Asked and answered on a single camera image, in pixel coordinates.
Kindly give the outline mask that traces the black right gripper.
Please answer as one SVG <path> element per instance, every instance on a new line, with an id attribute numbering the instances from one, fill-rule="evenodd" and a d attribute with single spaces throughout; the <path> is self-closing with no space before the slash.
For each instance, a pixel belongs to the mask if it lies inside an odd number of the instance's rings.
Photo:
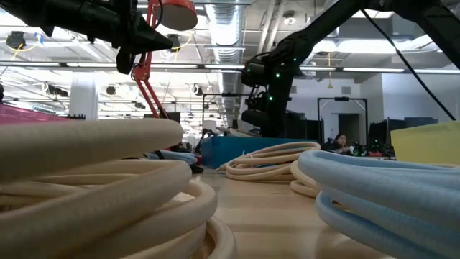
<path id="1" fill-rule="evenodd" d="M 249 87 L 267 88 L 268 113 L 248 109 L 241 120 L 257 127 L 270 127 L 269 136 L 278 137 L 285 124 L 285 112 L 293 79 L 300 73 L 297 58 L 261 53 L 249 59 L 241 70 L 241 82 Z"/>

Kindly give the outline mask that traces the black background rig frame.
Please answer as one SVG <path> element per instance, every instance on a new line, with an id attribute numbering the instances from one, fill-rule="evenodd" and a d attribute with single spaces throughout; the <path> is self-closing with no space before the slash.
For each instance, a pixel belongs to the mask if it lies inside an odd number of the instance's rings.
<path id="1" fill-rule="evenodd" d="M 346 97 L 346 96 L 337 96 L 337 97 L 318 97 L 317 98 L 317 120 L 318 121 L 323 121 L 321 119 L 321 109 L 320 108 L 320 102 L 321 100 L 328 100 L 328 101 L 354 101 L 355 104 L 358 104 L 359 106 L 361 105 L 358 101 L 363 101 L 364 102 L 364 107 L 363 110 L 365 112 L 365 142 L 367 144 L 367 142 L 369 141 L 369 115 L 368 115 L 368 101 L 366 98 L 350 98 L 350 97 Z M 323 143 L 324 142 L 324 133 L 323 133 L 323 124 L 320 125 L 318 124 L 318 131 L 321 131 L 321 132 L 318 132 L 318 141 Z"/>

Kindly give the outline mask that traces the silver ventilation duct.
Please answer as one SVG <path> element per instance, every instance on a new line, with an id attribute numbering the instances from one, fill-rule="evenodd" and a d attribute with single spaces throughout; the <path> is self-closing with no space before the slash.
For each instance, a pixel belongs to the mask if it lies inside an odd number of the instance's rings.
<path id="1" fill-rule="evenodd" d="M 209 4 L 205 6 L 208 29 L 211 37 L 214 60 L 218 65 L 241 64 L 243 50 L 243 25 L 245 6 L 230 4 Z M 218 86 L 221 93 L 240 94 L 242 83 L 237 73 L 219 73 Z M 238 118 L 241 97 L 224 97 L 221 108 L 227 120 Z"/>

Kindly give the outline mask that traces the black background monitor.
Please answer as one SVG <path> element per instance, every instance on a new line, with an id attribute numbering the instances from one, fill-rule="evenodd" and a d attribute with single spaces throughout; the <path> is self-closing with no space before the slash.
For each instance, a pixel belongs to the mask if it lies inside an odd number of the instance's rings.
<path id="1" fill-rule="evenodd" d="M 387 120 L 371 123 L 369 126 L 369 150 L 373 153 L 384 153 L 390 148 L 387 144 Z"/>

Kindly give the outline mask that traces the person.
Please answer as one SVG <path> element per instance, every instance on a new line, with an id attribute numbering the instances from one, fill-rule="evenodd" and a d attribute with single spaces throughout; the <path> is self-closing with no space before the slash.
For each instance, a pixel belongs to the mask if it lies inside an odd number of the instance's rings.
<path id="1" fill-rule="evenodd" d="M 351 153 L 350 147 L 347 145 L 346 135 L 341 133 L 338 133 L 332 141 L 325 144 L 325 150 L 342 155 Z"/>

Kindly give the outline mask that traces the blue plastic bin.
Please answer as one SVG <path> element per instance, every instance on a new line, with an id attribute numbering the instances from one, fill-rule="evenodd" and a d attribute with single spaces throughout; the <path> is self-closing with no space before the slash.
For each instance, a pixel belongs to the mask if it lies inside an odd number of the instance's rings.
<path id="1" fill-rule="evenodd" d="M 202 164 L 207 168 L 217 169 L 240 155 L 289 142 L 301 142 L 301 140 L 265 137 L 208 137 L 201 141 Z"/>

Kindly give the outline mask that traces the red desk lamp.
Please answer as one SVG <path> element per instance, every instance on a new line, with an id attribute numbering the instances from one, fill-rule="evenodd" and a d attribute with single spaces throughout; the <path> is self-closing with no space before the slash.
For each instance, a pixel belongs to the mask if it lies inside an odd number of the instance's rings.
<path id="1" fill-rule="evenodd" d="M 147 0 L 147 24 L 156 30 L 158 25 L 176 31 L 193 29 L 198 23 L 195 7 L 191 0 Z M 156 93 L 149 83 L 152 51 L 142 53 L 134 66 L 131 77 L 136 82 L 152 112 L 152 118 L 167 119 Z"/>

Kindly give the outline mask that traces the white pillar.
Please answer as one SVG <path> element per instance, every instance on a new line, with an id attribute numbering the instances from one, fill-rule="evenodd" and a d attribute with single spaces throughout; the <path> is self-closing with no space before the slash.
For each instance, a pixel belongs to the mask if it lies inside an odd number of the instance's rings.
<path id="1" fill-rule="evenodd" d="M 74 72 L 70 87 L 70 116 L 83 116 L 85 120 L 98 119 L 99 85 L 92 73 Z"/>

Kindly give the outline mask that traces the yellow translucent plastic bin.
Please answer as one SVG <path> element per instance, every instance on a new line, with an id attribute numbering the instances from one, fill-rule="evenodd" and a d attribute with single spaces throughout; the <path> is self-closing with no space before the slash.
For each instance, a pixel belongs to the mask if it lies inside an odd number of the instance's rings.
<path id="1" fill-rule="evenodd" d="M 398 129 L 390 136 L 399 161 L 460 165 L 460 121 Z"/>

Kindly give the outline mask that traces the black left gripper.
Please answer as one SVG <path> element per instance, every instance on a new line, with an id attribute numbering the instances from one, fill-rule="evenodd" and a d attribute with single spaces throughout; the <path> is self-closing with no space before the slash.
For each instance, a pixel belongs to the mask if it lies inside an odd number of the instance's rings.
<path id="1" fill-rule="evenodd" d="M 138 0 L 78 0 L 78 32 L 89 41 L 105 40 L 131 54 L 171 49 L 173 42 L 148 25 L 137 4 Z"/>

